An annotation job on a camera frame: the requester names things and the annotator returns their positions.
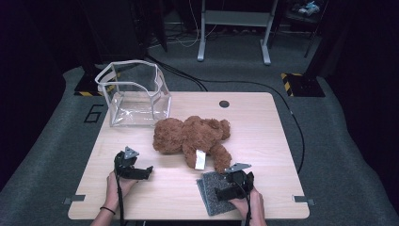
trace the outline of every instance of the table hole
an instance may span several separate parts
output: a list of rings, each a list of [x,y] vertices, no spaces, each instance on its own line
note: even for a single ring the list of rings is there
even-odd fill
[[[219,105],[223,108],[229,107],[230,103],[228,101],[221,101]]]

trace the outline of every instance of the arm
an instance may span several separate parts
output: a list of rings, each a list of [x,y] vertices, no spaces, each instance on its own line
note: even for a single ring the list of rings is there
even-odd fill
[[[112,171],[109,173],[109,176],[106,178],[107,187],[106,187],[106,198],[102,207],[106,207],[108,209],[102,208],[97,215],[97,217],[91,223],[91,226],[103,226],[109,225],[111,223],[112,217],[114,217],[114,213],[119,207],[119,198],[118,198],[118,185],[115,172]],[[122,189],[122,197],[125,197],[132,186],[136,184],[138,180],[130,180],[120,178],[120,188]]]
[[[233,199],[229,202],[238,209],[243,218],[247,217],[248,205],[246,199]],[[263,196],[255,187],[250,191],[250,211],[250,226],[266,226],[266,221],[264,220]]]

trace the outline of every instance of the human hand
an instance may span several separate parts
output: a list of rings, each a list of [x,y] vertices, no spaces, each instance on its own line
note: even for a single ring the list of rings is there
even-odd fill
[[[263,195],[259,193],[259,191],[253,187],[253,189],[249,193],[250,196],[250,212],[251,212],[251,220],[249,225],[251,226],[265,226],[266,222],[264,221],[264,206],[263,206]],[[231,204],[238,209],[241,216],[243,218],[247,218],[248,212],[248,204],[247,199],[233,199],[229,200]]]
[[[106,178],[107,187],[106,187],[106,198],[104,205],[105,207],[113,210],[114,212],[119,206],[119,197],[118,197],[118,184],[114,171],[111,171]],[[122,190],[122,197],[125,197],[133,185],[138,183],[138,180],[125,179],[120,177],[120,189]]]

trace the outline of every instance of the black cable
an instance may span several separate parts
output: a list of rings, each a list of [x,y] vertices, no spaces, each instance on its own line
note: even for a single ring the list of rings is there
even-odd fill
[[[291,116],[293,117],[293,119],[294,119],[294,121],[295,121],[296,127],[297,127],[298,130],[299,130],[299,134],[300,134],[301,141],[302,141],[302,156],[301,156],[301,160],[300,160],[300,163],[299,163],[299,167],[298,167],[298,169],[296,170],[296,173],[299,174],[299,172],[301,172],[302,166],[303,166],[303,162],[304,162],[304,159],[305,159],[305,139],[304,139],[304,137],[303,137],[302,129],[300,128],[299,123],[298,123],[298,121],[297,121],[297,119],[296,119],[296,116],[294,115],[294,113],[293,113],[293,111],[291,110],[291,108],[288,106],[288,104],[287,104],[287,102],[285,101],[284,97],[283,97],[276,89],[274,89],[274,88],[272,88],[272,87],[270,87],[270,86],[267,86],[266,84],[262,84],[262,83],[258,83],[258,82],[241,81],[241,80],[219,81],[219,80],[206,80],[206,79],[200,79],[200,78],[197,78],[197,77],[195,77],[195,76],[192,76],[192,75],[189,75],[189,74],[187,74],[187,73],[184,73],[184,72],[182,72],[182,71],[180,71],[180,70],[177,70],[177,69],[171,67],[170,65],[168,65],[168,64],[166,64],[166,63],[163,63],[163,62],[161,62],[161,61],[155,59],[154,57],[152,57],[152,56],[150,56],[150,55],[148,55],[148,54],[146,55],[146,57],[149,58],[150,60],[152,60],[153,62],[155,62],[156,64],[159,64],[161,67],[165,68],[166,70],[168,70],[168,71],[170,71],[170,72],[172,72],[172,73],[175,73],[175,74],[179,75],[180,77],[187,78],[187,79],[189,79],[189,80],[195,82],[197,85],[199,85],[199,88],[201,89],[201,91],[202,91],[202,88],[204,88],[206,91],[208,91],[208,89],[207,89],[201,82],[209,82],[209,83],[245,83],[245,84],[253,84],[253,85],[258,85],[258,86],[266,87],[266,88],[268,88],[268,89],[272,89],[274,92],[276,92],[276,93],[278,94],[278,96],[279,96],[279,97],[281,98],[281,100],[284,102],[284,104],[285,104],[285,106],[287,107],[287,109],[290,111],[290,114],[291,114]]]
[[[120,226],[124,226],[124,209],[123,209],[123,196],[122,189],[120,188],[120,176],[115,172],[115,177],[117,179],[118,185],[118,199],[120,201]]]
[[[235,182],[236,185],[238,185],[241,190],[244,192],[244,194],[247,194],[246,191],[243,189],[242,186],[240,186],[240,184],[238,184],[237,182]],[[247,200],[247,205],[248,205],[248,212],[247,212],[247,217],[246,217],[246,226],[249,226],[249,222],[251,220],[251,212],[250,212],[250,191],[249,194],[246,195],[246,200]]]
[[[186,78],[186,79],[189,79],[189,80],[195,82],[199,86],[199,89],[201,91],[204,91],[204,90],[208,91],[208,89],[199,81],[198,78],[196,78],[194,76],[191,76],[191,75],[189,75],[187,73],[184,73],[182,71],[179,71],[179,70],[169,66],[168,64],[165,64],[165,63],[155,59],[154,57],[152,57],[152,56],[150,56],[148,54],[146,54],[146,58],[152,60],[153,62],[155,62],[156,64],[160,65],[161,67],[163,67],[164,69],[166,69],[167,71],[169,71],[171,73],[174,73],[174,74],[176,74],[176,75],[178,75],[180,77],[183,77],[183,78]]]

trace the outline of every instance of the bracelet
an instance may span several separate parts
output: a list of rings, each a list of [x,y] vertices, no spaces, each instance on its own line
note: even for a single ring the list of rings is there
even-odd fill
[[[115,211],[113,211],[113,210],[111,210],[111,209],[109,209],[109,208],[107,208],[105,206],[100,207],[100,210],[102,210],[102,209],[109,210],[111,213],[113,213],[115,215]]]

